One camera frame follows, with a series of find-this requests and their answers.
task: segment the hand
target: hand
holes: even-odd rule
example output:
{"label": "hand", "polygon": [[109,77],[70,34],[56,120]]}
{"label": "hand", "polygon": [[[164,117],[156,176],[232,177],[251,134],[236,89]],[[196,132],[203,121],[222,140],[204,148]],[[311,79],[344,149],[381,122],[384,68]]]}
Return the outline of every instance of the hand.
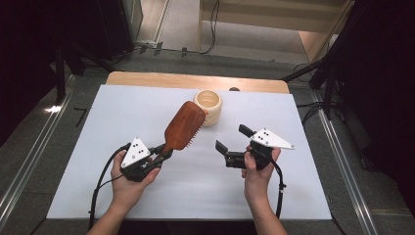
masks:
{"label": "hand", "polygon": [[[279,148],[272,150],[272,159],[277,161],[280,153],[281,149]],[[256,170],[255,158],[251,155],[250,147],[247,148],[244,157],[245,166],[247,167],[247,169],[242,169],[242,177],[245,178],[245,198],[249,204],[263,200],[267,201],[268,183],[271,179],[274,165],[269,164],[262,170]]]}
{"label": "hand", "polygon": [[[122,175],[119,170],[125,151],[119,152],[114,158],[111,178]],[[127,214],[134,205],[138,203],[143,195],[144,189],[153,183],[160,172],[160,168],[155,168],[141,182],[129,181],[125,177],[114,180],[113,183],[113,201],[111,207]]]}

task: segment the white paper sheet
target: white paper sheet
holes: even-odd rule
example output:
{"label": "white paper sheet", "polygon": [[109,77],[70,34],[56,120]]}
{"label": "white paper sheet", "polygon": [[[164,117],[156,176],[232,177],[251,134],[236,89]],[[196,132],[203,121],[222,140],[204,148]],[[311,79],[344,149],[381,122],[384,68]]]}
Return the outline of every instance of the white paper sheet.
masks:
{"label": "white paper sheet", "polygon": [[[93,190],[105,163],[135,136],[144,144],[164,143],[164,130],[196,89],[101,86],[48,213],[48,218],[88,218]],[[319,176],[305,138],[293,96],[275,93],[217,91],[223,98],[219,122],[203,127],[190,148],[174,151],[157,180],[127,218],[251,219],[241,171],[225,166],[215,148],[219,140],[232,152],[243,152],[252,130],[268,128],[294,144],[278,160],[287,188],[282,219],[331,219]],[[104,181],[110,179],[110,169]],[[276,209],[279,178],[273,173],[268,194]],[[111,184],[99,193],[96,216],[112,199]]]}

